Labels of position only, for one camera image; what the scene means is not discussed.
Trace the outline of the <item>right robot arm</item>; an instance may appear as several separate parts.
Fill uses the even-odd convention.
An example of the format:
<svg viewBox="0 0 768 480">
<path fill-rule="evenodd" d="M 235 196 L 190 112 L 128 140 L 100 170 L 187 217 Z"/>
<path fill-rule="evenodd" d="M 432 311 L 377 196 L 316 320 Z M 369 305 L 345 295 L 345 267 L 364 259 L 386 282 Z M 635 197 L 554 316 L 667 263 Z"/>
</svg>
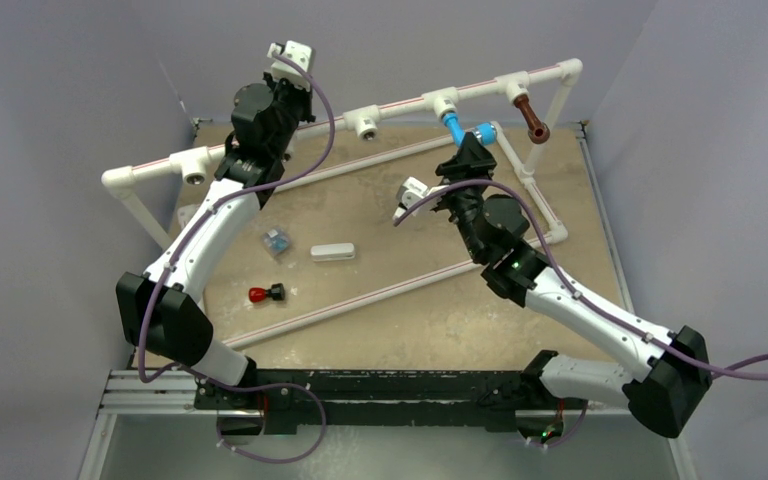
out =
<svg viewBox="0 0 768 480">
<path fill-rule="evenodd" d="M 487 286 L 500 298 L 552 318 L 589 340 L 611 360 L 583 361 L 541 353 L 521 392 L 536 407 L 556 398 L 590 398 L 627 408 L 648 430 L 676 438 L 712 385 L 694 366 L 708 358 L 701 333 L 673 331 L 639 318 L 575 282 L 523 236 L 530 227 L 520 202 L 484 194 L 496 161 L 472 133 L 450 160 L 437 166 L 446 210 Z"/>
</svg>

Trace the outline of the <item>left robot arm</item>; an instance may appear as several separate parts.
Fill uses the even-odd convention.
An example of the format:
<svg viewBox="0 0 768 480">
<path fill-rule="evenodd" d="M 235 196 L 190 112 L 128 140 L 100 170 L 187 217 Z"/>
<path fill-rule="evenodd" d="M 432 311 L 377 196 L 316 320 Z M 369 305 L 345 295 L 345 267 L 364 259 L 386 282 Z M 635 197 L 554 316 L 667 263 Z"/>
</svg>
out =
<svg viewBox="0 0 768 480">
<path fill-rule="evenodd" d="M 205 200 L 160 258 L 116 284 L 126 341 L 220 382 L 220 397 L 235 409 L 257 399 L 254 367 L 217 337 L 198 303 L 227 249 L 271 197 L 299 124 L 315 119 L 311 109 L 310 89 L 287 79 L 266 75 L 241 88 Z"/>
</svg>

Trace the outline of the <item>blue faucet with chrome knob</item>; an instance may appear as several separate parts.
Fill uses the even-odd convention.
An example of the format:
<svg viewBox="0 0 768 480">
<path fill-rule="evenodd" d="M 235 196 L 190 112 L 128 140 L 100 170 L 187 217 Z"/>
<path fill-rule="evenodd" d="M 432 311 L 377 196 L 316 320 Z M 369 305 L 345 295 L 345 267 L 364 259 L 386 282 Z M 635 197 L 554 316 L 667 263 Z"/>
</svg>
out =
<svg viewBox="0 0 768 480">
<path fill-rule="evenodd" d="M 497 141 L 497 130 L 491 123 L 480 123 L 472 129 L 462 127 L 456 112 L 450 111 L 442 115 L 441 123 L 449 131 L 453 143 L 460 147 L 468 133 L 471 133 L 483 146 L 492 145 Z"/>
</svg>

